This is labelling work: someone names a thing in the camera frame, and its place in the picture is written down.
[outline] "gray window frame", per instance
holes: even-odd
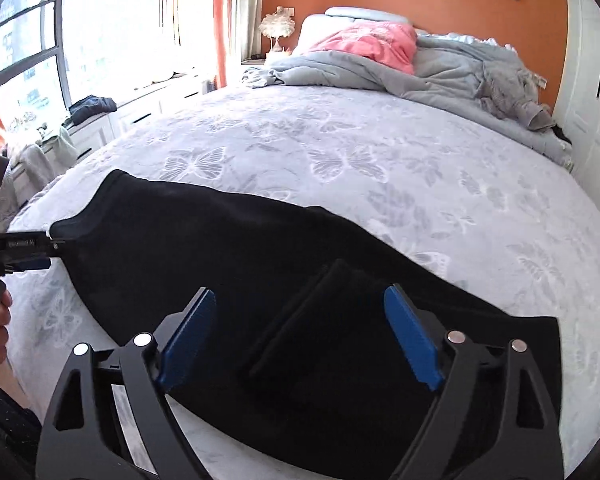
[[[27,70],[35,67],[38,63],[49,59],[52,56],[56,56],[56,66],[58,67],[58,78],[60,79],[60,91],[62,93],[62,100],[64,101],[64,107],[69,108],[72,104],[71,93],[69,92],[69,81],[66,76],[66,64],[64,61],[64,44],[62,42],[62,0],[43,0],[42,2],[35,4],[32,7],[27,7],[19,12],[16,12],[13,16],[8,17],[6,20],[0,22],[0,26],[5,23],[14,20],[15,18],[31,12],[37,8],[40,8],[40,37],[44,37],[44,25],[45,25],[45,7],[47,4],[54,4],[54,36],[55,44],[51,48],[42,50],[41,52],[34,54],[33,56],[21,59],[7,68],[0,70],[0,87],[13,79],[14,77],[26,72]]]

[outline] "wall outlet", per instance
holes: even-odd
[[[539,74],[533,74],[534,83],[536,83],[542,90],[546,89],[546,78]]]

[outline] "black pants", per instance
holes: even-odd
[[[152,331],[200,286],[218,319],[194,379],[173,397],[230,436],[280,460],[344,479],[388,478],[432,401],[384,318],[400,283],[414,304],[475,342],[522,338],[556,412],[557,321],[516,318],[423,269],[320,207],[149,182],[113,171],[87,208],[56,222],[78,294],[118,344]],[[464,444],[484,447],[489,392]]]

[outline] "blue gripper pad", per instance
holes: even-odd
[[[438,369],[438,351],[418,316],[394,286],[384,292],[384,314],[416,379],[432,392],[437,390],[444,380]]]
[[[160,356],[156,383],[164,393],[186,383],[216,318],[216,297],[207,290],[180,323]]]

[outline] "gray comforter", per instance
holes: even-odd
[[[441,108],[507,136],[569,167],[571,147],[549,130],[555,122],[541,105],[518,56],[487,44],[418,38],[414,75],[345,52],[312,52],[248,69],[252,88],[275,84],[385,91]]]

